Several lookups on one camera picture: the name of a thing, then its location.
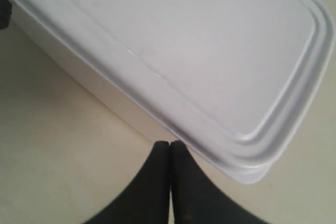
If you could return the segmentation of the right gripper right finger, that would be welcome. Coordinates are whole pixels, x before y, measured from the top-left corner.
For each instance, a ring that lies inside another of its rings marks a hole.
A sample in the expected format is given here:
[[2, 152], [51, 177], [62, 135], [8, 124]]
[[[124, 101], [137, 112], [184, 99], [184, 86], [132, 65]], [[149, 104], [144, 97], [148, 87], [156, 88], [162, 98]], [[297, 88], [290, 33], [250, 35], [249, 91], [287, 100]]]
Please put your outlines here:
[[170, 145], [175, 223], [252, 223], [252, 215], [205, 175], [185, 144]]

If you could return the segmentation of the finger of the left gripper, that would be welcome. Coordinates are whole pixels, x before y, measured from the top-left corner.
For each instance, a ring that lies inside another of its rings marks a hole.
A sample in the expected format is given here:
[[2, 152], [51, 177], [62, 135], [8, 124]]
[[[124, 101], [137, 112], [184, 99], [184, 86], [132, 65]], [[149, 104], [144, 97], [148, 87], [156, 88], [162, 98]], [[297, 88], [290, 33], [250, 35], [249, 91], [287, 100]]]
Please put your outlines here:
[[9, 0], [0, 0], [0, 30], [9, 27], [12, 15], [12, 4]]

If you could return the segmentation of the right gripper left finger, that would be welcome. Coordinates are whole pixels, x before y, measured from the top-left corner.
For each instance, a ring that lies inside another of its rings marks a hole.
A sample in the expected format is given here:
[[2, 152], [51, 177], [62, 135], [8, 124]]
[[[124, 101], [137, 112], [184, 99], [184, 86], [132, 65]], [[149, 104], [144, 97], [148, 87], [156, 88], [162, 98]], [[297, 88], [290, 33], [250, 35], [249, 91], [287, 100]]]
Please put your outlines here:
[[170, 211], [170, 144], [155, 142], [127, 187], [86, 223], [168, 223]]

